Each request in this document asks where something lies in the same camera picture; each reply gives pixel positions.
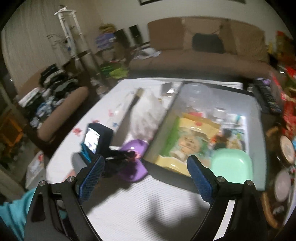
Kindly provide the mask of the teal left sleeve forearm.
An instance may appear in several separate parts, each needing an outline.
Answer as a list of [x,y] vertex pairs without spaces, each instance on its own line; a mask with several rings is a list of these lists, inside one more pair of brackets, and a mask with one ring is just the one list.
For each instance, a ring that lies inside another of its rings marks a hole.
[[12,240],[23,240],[27,215],[36,188],[26,192],[20,199],[1,205],[1,233]]

